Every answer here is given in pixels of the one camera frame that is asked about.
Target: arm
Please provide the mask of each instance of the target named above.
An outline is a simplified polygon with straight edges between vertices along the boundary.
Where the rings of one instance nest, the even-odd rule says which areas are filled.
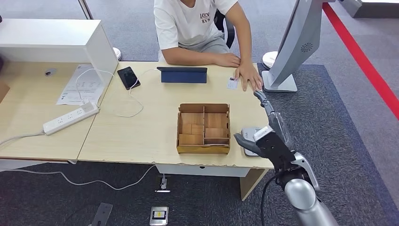
[[[238,67],[239,58],[233,53],[199,53],[184,48],[163,49],[162,54],[166,62],[170,65],[211,65]]]
[[[170,65],[211,65],[215,58],[212,53],[198,53],[180,47],[163,49],[162,54]]]
[[[253,90],[262,89],[263,81],[258,71],[252,65],[251,27],[238,2],[227,11],[226,18],[236,28],[241,55],[241,64],[235,73],[236,79],[241,75],[241,84],[244,91],[247,90],[247,81],[250,82]]]

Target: desk leg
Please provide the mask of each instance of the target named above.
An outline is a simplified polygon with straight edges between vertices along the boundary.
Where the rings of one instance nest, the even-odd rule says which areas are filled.
[[[250,169],[247,176],[239,179],[242,201],[248,197],[267,171],[268,169]]]

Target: floor socket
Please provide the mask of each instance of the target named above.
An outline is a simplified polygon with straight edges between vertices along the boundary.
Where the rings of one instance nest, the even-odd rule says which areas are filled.
[[[155,192],[170,192],[170,176],[157,176]]]
[[[168,224],[169,207],[153,206],[151,208],[150,225],[163,226]]]

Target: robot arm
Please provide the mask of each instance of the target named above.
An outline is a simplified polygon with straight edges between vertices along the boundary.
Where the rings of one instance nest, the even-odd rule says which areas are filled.
[[[273,110],[264,93],[255,91],[254,95],[265,108],[270,126],[255,133],[254,142],[239,133],[234,134],[237,143],[273,163],[276,173],[279,173],[279,184],[296,210],[300,225],[337,226],[327,206],[316,196],[315,190],[320,188],[309,162],[299,152],[290,151],[283,142],[289,139],[281,117],[276,117],[279,114]]]

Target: hand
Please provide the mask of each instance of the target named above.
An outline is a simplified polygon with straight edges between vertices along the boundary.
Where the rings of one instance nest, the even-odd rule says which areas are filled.
[[[254,68],[252,63],[241,64],[235,73],[235,79],[237,80],[241,75],[242,90],[247,90],[248,80],[251,84],[252,90],[262,90],[263,80],[259,75],[258,71]]]
[[[216,54],[214,62],[223,67],[239,67],[241,59],[233,53]]]

